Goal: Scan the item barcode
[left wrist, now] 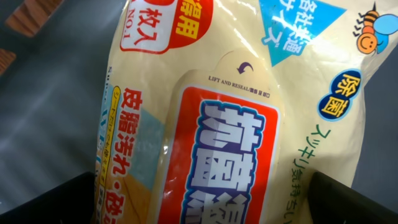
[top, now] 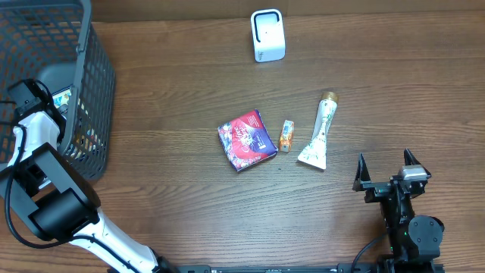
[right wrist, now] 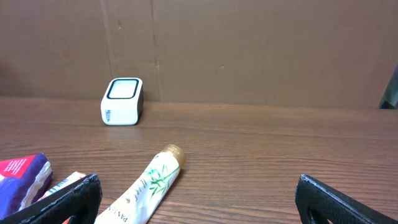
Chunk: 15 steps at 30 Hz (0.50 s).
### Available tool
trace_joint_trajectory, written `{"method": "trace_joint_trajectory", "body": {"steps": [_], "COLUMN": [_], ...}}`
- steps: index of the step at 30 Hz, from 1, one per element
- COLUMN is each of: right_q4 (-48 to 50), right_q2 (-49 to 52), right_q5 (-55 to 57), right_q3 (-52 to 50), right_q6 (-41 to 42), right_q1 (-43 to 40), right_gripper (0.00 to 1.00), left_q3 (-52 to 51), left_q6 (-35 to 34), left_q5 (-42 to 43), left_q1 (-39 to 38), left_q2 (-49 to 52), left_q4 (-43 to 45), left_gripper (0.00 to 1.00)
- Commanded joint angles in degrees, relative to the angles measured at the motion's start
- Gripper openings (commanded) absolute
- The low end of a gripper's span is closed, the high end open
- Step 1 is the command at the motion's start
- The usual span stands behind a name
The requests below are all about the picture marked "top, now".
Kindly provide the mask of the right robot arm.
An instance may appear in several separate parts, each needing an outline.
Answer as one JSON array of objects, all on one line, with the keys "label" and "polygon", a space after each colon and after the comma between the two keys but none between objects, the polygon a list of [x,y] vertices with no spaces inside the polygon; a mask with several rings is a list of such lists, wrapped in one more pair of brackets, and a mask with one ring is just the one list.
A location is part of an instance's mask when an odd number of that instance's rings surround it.
[{"label": "right robot arm", "polygon": [[390,240],[391,254],[381,256],[381,272],[436,272],[433,260],[440,256],[444,224],[436,217],[416,215],[411,200],[425,193],[432,174],[409,149],[403,152],[405,165],[387,182],[372,182],[362,154],[352,189],[365,192],[365,202],[378,202]]}]

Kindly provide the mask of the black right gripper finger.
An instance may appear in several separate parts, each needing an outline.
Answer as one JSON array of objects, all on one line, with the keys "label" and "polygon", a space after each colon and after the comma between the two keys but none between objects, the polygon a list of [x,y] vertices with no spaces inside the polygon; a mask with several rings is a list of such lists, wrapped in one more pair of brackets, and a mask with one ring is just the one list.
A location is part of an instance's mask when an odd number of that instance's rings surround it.
[{"label": "black right gripper finger", "polygon": [[420,165],[421,168],[425,171],[427,178],[431,178],[431,173],[415,158],[412,152],[406,148],[403,152],[405,165]]},{"label": "black right gripper finger", "polygon": [[365,184],[371,182],[371,177],[368,172],[368,168],[362,153],[358,156],[358,167],[355,175],[355,179],[352,185],[353,190],[363,190]]}]

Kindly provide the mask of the white orange snack bag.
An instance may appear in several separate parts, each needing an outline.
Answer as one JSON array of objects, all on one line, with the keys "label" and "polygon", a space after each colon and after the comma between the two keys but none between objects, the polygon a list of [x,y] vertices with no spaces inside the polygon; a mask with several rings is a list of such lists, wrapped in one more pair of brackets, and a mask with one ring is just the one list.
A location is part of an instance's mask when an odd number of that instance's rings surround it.
[{"label": "white orange snack bag", "polygon": [[65,87],[52,95],[54,106],[62,115],[67,114],[68,104],[71,97],[70,87]]}]

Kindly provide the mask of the red purple snack packet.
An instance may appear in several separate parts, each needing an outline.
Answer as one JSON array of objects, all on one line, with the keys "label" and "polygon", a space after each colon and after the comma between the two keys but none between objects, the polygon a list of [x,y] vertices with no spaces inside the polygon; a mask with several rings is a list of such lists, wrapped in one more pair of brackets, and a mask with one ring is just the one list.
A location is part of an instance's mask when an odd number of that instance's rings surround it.
[{"label": "red purple snack packet", "polygon": [[236,171],[263,162],[278,152],[258,109],[222,124],[217,132],[226,157]]}]

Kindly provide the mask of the small orange candy pack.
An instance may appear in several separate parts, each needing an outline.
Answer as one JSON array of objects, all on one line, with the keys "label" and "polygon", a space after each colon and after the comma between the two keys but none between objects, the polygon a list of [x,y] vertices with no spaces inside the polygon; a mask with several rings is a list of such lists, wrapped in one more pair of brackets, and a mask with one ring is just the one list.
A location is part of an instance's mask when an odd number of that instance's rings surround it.
[{"label": "small orange candy pack", "polygon": [[285,120],[279,139],[279,150],[289,152],[293,144],[294,122]]}]

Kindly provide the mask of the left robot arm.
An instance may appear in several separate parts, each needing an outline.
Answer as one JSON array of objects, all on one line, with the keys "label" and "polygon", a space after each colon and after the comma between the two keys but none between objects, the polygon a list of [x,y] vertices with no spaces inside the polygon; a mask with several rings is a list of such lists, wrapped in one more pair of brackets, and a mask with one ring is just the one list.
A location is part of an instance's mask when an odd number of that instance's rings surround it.
[{"label": "left robot arm", "polygon": [[92,186],[58,153],[66,119],[48,87],[25,79],[8,87],[8,94],[17,105],[10,123],[15,147],[1,172],[1,195],[12,235],[34,249],[81,247],[112,272],[172,272],[168,262],[106,216]]}]

